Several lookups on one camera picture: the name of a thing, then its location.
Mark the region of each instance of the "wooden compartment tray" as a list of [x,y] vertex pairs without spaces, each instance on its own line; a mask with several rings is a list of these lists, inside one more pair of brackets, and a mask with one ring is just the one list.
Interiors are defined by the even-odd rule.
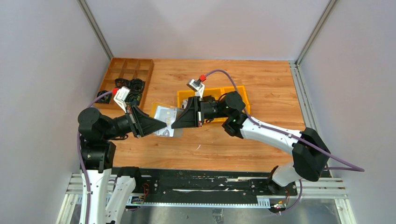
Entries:
[[[151,74],[153,73],[154,62],[152,59],[137,59],[137,58],[119,58],[114,57],[109,63],[109,67],[106,70],[102,84],[99,87],[98,92],[102,90],[111,91],[115,88],[115,80],[117,78],[124,78],[131,80],[133,78],[139,78],[145,82],[143,93],[141,94],[141,100],[139,108],[143,108],[144,101],[146,99],[147,91],[149,89]],[[95,103],[94,106],[99,109],[121,109],[114,101],[114,96],[111,97],[109,104]]]

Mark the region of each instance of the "yellow bin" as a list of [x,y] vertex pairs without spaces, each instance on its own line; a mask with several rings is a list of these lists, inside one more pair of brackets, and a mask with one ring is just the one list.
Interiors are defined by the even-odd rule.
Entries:
[[[237,88],[238,88],[238,92],[239,92],[240,96],[242,97],[242,101],[246,105],[247,112],[250,113],[250,103],[248,100],[248,95],[246,94],[245,86],[238,85]],[[232,91],[235,91],[235,88],[233,86],[219,87],[219,88],[205,88],[204,97],[211,95],[216,100],[218,100],[219,97],[221,95],[223,95],[224,93],[232,92]],[[188,99],[188,97],[193,97],[193,96],[195,96],[195,92],[193,90],[177,91],[177,107],[180,108],[182,106],[184,99]],[[213,122],[224,122],[225,120],[227,120],[227,118],[216,118],[215,120],[212,121],[212,123]]]

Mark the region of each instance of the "white object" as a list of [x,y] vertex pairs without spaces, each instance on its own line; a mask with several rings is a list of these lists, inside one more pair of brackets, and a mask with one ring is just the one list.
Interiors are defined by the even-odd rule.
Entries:
[[127,98],[129,91],[130,90],[127,87],[123,86],[121,87],[121,89],[117,91],[117,93],[114,96],[114,101],[118,104],[118,106],[121,107],[121,109],[125,113],[127,113],[126,110],[127,104],[125,103],[125,99]]
[[199,85],[196,85],[195,84],[195,79],[192,79],[192,80],[190,80],[187,83],[187,86],[190,87],[190,89],[195,91],[195,96],[196,97],[200,97],[200,98],[203,97],[204,90],[205,90],[205,85],[202,82],[200,82]]
[[187,103],[188,103],[188,99],[184,99],[183,102],[182,102],[181,108],[182,108],[182,109],[185,109],[186,106],[187,106]]
[[177,117],[177,111],[165,107],[165,106],[157,106],[156,113],[154,114],[154,118],[166,123],[166,127],[154,132],[153,134],[162,137],[173,137],[175,129],[172,129],[171,125],[175,122]]
[[[282,130],[285,132],[288,132],[290,134],[293,134],[297,137],[301,137],[300,131],[298,130],[289,130],[281,127],[277,127],[274,125],[270,125],[264,122],[261,122],[254,117],[252,117],[253,120],[255,120],[257,123],[269,127],[276,128],[278,130]],[[255,125],[251,120],[246,119],[245,122],[243,122],[243,128],[241,128],[240,133],[242,134],[243,138],[245,139],[253,139],[256,141],[264,142],[266,144],[272,145],[276,148],[279,148],[288,154],[292,155],[292,150],[293,150],[293,143],[297,143],[298,140],[290,138],[289,135],[284,135],[282,133],[269,130],[264,127],[259,127],[258,125]],[[293,167],[294,162],[291,161],[283,166],[279,166],[273,176],[272,179],[275,183],[278,185],[284,187],[288,185],[291,182],[298,181],[302,177],[297,174],[296,170]]]
[[[264,123],[262,121],[259,121],[252,117],[253,120],[258,122],[261,125],[269,126],[276,128],[278,130],[282,130],[288,133],[291,133],[297,137],[301,137],[300,131],[298,130],[289,130],[281,127],[277,127],[274,125],[270,125],[267,123]],[[291,151],[293,150],[293,146],[291,146],[293,143],[297,143],[298,141],[293,138],[289,138],[287,135],[284,135],[282,133],[276,132],[269,130],[264,127],[259,127],[255,125],[252,121],[249,119],[246,119],[245,122],[243,122],[243,128],[240,130],[240,133],[242,134],[243,138],[245,139],[253,139],[256,141],[264,142],[269,145],[272,145],[276,148],[279,148],[288,154],[291,155]]]
[[87,170],[91,192],[87,191],[85,175],[81,175],[83,180],[83,199],[79,223],[86,224],[87,194],[91,194],[88,224],[105,224],[112,221],[119,223],[124,212],[125,204],[136,187],[136,182],[134,178],[129,176],[118,178],[116,188],[106,207],[107,186],[111,170],[105,169],[102,173],[99,173],[97,170]]
[[106,206],[106,223],[120,223],[125,204],[128,202],[131,192],[136,187],[135,178],[122,176],[117,179],[113,195]]

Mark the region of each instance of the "red tip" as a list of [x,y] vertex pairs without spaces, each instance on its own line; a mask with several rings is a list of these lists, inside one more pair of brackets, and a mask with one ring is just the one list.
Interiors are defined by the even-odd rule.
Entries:
[[113,89],[113,92],[112,92],[113,96],[115,96],[115,94],[117,93],[118,90],[119,90],[119,88],[114,88]]
[[199,77],[199,79],[201,80],[201,82],[203,82],[203,81],[206,80],[206,76],[205,76],[205,75],[201,75],[201,76]]

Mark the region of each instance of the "metal floor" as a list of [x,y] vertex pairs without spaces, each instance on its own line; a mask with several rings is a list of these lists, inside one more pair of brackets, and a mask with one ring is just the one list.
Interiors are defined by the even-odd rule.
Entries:
[[[80,210],[81,206],[76,205],[71,224],[78,224]],[[302,199],[281,216],[268,214],[267,209],[143,207],[124,212],[121,224],[341,224],[332,199]]]

